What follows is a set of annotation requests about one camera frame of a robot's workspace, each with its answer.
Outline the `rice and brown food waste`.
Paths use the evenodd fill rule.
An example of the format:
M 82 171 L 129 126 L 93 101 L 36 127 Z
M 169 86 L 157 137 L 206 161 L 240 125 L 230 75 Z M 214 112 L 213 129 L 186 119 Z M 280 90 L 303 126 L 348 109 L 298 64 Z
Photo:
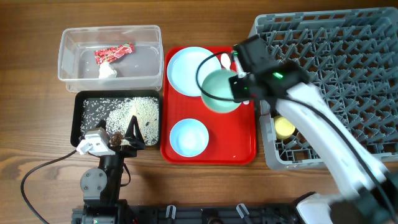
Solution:
M 159 140 L 159 99 L 153 96 L 130 98 L 87 98 L 82 104 L 83 112 L 78 123 L 81 135 L 101 121 L 106 121 L 109 136 L 124 134 L 135 116 L 139 130 L 147 146 Z

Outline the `white plastic spoon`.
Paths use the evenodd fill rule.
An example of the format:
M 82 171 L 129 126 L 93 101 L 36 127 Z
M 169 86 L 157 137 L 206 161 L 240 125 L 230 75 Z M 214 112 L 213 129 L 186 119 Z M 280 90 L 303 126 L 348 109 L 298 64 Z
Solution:
M 220 62 L 221 62 L 221 66 L 223 68 L 225 68 L 226 70 L 231 69 L 231 59 L 230 59 L 229 54 L 227 54 L 227 53 L 221 54 Z

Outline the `mint green bowl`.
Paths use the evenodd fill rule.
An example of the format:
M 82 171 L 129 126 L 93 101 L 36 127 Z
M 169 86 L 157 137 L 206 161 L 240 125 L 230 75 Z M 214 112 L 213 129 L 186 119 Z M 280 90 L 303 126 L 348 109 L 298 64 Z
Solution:
M 201 87 L 213 96 L 233 99 L 229 85 L 229 78 L 233 76 L 236 76 L 236 73 L 230 70 L 215 70 L 204 79 Z M 201 94 L 201 99 L 207 108 L 217 113 L 230 113 L 240 106 L 240 103 L 216 100 L 206 96 L 204 93 Z

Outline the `yellow plastic cup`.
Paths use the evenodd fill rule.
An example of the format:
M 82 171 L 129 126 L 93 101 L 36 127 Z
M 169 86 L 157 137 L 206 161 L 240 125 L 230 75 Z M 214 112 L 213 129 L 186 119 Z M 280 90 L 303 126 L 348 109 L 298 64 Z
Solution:
M 274 129 L 275 135 L 277 139 L 285 140 L 296 130 L 296 127 L 285 117 L 283 116 L 275 116 L 274 117 Z

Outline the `small light blue bowl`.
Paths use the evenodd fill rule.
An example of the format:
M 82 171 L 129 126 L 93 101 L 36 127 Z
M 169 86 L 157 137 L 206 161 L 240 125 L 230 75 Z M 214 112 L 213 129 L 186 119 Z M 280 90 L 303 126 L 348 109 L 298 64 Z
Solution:
M 182 119 L 170 131 L 170 145 L 182 157 L 196 157 L 208 146 L 210 136 L 206 126 L 193 118 Z

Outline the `white napkin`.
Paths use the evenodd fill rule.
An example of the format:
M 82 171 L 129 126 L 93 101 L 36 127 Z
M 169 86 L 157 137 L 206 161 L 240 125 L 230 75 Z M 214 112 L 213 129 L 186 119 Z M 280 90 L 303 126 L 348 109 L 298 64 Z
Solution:
M 117 71 L 109 62 L 103 62 L 99 66 L 99 78 L 116 78 Z

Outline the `red snack wrapper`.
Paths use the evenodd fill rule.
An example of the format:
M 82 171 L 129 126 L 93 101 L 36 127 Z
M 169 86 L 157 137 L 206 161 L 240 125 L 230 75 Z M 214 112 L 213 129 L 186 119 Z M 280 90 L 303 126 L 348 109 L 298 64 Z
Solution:
M 134 52 L 134 45 L 132 43 L 126 43 L 117 47 L 110 47 L 107 49 L 96 50 L 94 52 L 95 60 L 98 65 L 104 62 L 114 62 L 126 54 Z

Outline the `large light blue plate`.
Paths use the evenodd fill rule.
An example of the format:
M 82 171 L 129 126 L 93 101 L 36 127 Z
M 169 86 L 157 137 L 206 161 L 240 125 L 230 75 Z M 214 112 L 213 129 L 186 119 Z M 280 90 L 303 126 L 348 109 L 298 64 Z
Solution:
M 211 55 L 213 52 L 203 47 L 187 47 L 174 54 L 167 65 L 167 78 L 174 90 L 185 96 L 200 96 L 197 68 Z

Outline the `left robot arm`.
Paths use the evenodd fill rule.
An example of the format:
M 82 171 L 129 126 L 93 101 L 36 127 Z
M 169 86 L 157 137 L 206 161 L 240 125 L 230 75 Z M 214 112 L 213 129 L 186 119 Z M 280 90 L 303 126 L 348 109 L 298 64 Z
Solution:
M 145 142 L 137 118 L 133 116 L 124 134 L 110 137 L 106 121 L 101 120 L 86 132 L 76 150 L 81 154 L 99 157 L 99 166 L 87 170 L 80 180 L 84 206 L 74 210 L 72 223 L 136 223 L 135 215 L 126 200 L 119 198 L 122 174 L 128 171 L 124 160 L 136 157 L 145 149 Z

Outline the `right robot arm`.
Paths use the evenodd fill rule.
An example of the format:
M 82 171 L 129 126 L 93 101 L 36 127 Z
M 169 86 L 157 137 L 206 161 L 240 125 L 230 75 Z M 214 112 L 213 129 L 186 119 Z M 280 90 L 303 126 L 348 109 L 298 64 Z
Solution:
M 345 128 L 295 62 L 260 67 L 235 62 L 235 101 L 266 100 L 320 156 L 338 195 L 311 194 L 295 209 L 304 223 L 397 222 L 397 174 L 372 156 Z

